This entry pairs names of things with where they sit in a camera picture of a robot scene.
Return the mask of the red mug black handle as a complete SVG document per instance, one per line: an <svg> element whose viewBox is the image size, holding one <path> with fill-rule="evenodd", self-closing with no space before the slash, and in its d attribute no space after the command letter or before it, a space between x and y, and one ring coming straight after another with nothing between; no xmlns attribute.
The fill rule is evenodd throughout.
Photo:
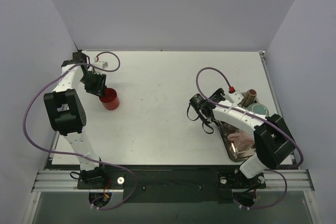
<svg viewBox="0 0 336 224"><path fill-rule="evenodd" d="M120 101L118 94L113 88L106 88L104 96L99 97L100 102L107 110L115 110L119 107Z"/></svg>

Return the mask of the teal green mug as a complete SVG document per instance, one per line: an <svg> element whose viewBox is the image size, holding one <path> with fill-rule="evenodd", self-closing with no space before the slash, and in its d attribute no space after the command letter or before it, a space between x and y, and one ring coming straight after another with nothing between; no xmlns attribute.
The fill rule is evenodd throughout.
<svg viewBox="0 0 336 224"><path fill-rule="evenodd" d="M269 115L269 110L267 109L266 106L264 106L261 103L252 103L247 107L247 110L251 111L254 114L259 114L259 115Z"/></svg>

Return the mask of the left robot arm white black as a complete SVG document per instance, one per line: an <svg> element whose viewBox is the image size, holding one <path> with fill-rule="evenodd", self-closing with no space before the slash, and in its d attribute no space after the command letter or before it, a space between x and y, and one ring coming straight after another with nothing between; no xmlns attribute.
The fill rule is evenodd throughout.
<svg viewBox="0 0 336 224"><path fill-rule="evenodd" d="M82 52L74 52L71 60L64 61L61 70L65 76L52 92L44 94L44 103L52 129L59 132L79 154L78 179L102 188L108 182L108 175L102 164L93 161L101 161L101 158L94 152L85 133L87 117L77 88L83 83L87 93L102 97L105 95L106 75L90 71L88 63L88 56Z"/></svg>

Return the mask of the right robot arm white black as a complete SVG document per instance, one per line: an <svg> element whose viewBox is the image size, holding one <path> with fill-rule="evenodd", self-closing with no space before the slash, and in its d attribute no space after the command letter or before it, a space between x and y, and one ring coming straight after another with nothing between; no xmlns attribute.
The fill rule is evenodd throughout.
<svg viewBox="0 0 336 224"><path fill-rule="evenodd" d="M296 146L280 115L252 112L242 106L243 99L239 91L225 93L219 88L208 99L193 95L188 106L203 126L219 128L231 157L247 153L238 158L240 165L234 175L236 184L246 187L262 172L277 169Z"/></svg>

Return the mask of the brown ribbed mug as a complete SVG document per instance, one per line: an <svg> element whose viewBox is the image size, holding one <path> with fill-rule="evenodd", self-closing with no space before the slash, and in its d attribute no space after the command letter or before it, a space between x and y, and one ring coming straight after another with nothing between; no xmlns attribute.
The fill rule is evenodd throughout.
<svg viewBox="0 0 336 224"><path fill-rule="evenodd" d="M244 98L241 102L242 107L248 107L255 103L257 98L257 91L255 89L249 89L244 93Z"/></svg>

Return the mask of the pink mug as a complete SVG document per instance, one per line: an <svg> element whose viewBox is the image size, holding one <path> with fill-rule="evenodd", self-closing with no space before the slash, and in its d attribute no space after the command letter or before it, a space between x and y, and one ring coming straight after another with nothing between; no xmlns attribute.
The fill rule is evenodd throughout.
<svg viewBox="0 0 336 224"><path fill-rule="evenodd" d="M246 134L244 131L239 131L237 133L229 134L227 139L229 141L234 142L236 145L238 145L240 143L245 143L245 142L249 141L250 136L248 134Z"/></svg>

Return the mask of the metal tray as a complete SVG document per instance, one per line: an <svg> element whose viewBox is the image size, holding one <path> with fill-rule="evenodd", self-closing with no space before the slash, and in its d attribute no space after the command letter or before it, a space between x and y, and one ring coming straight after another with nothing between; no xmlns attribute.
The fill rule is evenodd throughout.
<svg viewBox="0 0 336 224"><path fill-rule="evenodd" d="M254 114L269 115L267 107L258 102L257 91L254 89L243 93L235 91L225 95L224 98ZM232 161L244 161L255 153L255 141L246 132L224 121L219 121L218 128Z"/></svg>

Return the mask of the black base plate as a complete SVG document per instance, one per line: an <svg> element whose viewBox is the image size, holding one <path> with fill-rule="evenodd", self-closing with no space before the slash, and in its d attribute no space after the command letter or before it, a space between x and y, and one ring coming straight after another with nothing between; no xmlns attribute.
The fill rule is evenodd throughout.
<svg viewBox="0 0 336 224"><path fill-rule="evenodd" d="M111 207L120 193L125 203L230 203L234 197L251 201L255 189L264 189L262 173L248 179L236 165L131 165L127 170L99 167L71 172L78 189L89 190L94 206Z"/></svg>

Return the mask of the aluminium frame rail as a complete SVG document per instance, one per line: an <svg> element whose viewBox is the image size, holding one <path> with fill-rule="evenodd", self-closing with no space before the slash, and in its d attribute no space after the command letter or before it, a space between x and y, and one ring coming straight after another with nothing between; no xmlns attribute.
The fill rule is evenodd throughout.
<svg viewBox="0 0 336 224"><path fill-rule="evenodd" d="M215 169L145 169L135 170L131 175L125 171L112 170L108 182L102 186L86 184L78 179L75 172L67 170L42 170L39 171L33 192L56 191L89 191L112 192L121 191L134 186L146 190L151 186L158 187L195 187L198 190L209 186L228 190L247 189L253 185L260 185L262 189L281 191L313 191L314 186L307 170L280 170L277 173L264 172L250 181L234 178L233 172Z"/></svg>

